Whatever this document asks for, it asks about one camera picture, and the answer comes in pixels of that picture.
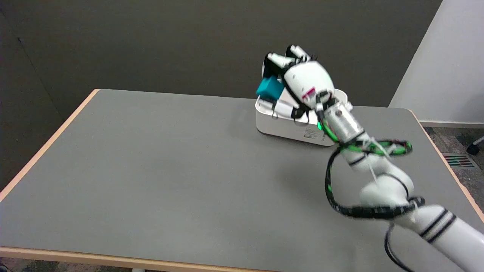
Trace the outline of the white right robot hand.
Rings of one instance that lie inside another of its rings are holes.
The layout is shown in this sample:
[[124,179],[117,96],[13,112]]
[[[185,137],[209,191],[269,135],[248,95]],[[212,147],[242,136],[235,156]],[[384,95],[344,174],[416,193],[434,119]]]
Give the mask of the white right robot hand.
[[289,45],[285,55],[268,52],[261,76],[256,95],[276,116],[300,119],[312,110],[324,110],[334,98],[329,73],[298,45]]

